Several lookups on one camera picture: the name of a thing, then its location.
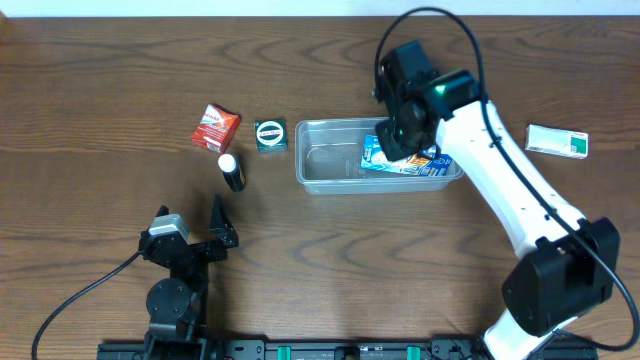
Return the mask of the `blue Koolfever box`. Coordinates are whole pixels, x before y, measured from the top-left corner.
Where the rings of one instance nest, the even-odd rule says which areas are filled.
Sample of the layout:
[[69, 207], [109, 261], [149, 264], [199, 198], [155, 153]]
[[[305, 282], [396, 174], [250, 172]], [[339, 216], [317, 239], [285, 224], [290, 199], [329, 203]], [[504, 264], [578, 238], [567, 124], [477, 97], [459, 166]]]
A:
[[378, 137], [367, 135], [364, 138], [361, 168], [402, 175], [444, 176], [453, 164], [453, 160], [444, 153], [437, 157], [436, 153], [436, 146], [432, 146], [419, 154], [396, 161], [389, 161], [381, 149]]

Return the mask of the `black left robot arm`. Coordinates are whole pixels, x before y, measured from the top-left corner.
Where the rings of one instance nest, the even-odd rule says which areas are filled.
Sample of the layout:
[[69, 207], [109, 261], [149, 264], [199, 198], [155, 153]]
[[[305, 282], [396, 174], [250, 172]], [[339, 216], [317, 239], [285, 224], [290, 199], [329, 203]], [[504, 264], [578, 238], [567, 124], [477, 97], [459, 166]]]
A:
[[161, 206], [151, 225], [140, 234], [143, 259], [169, 270], [148, 292], [150, 315], [145, 334], [145, 359], [223, 359], [223, 342], [206, 325], [209, 265], [228, 258], [239, 236], [216, 196], [209, 223], [212, 238], [189, 243], [190, 230], [179, 214]]

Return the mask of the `white green Panadol box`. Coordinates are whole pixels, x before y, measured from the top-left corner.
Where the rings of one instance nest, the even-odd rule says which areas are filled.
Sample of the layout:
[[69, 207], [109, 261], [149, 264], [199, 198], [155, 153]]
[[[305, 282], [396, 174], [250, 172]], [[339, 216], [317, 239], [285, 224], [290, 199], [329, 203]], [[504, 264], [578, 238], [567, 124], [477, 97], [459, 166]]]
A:
[[567, 158], [588, 156], [589, 135], [583, 132], [531, 124], [526, 129], [525, 149]]

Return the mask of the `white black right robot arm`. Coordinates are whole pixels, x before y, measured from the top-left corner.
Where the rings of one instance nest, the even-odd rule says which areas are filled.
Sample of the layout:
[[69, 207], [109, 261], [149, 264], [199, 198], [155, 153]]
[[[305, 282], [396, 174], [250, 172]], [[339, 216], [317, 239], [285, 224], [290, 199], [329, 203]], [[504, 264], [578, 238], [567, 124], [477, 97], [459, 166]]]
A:
[[375, 73], [377, 125], [391, 160], [436, 148], [466, 172], [504, 227], [518, 264], [502, 285], [506, 309], [482, 343], [492, 359], [528, 359], [563, 327], [610, 299], [620, 236], [563, 199], [504, 129], [484, 85], [466, 70], [387, 67]]

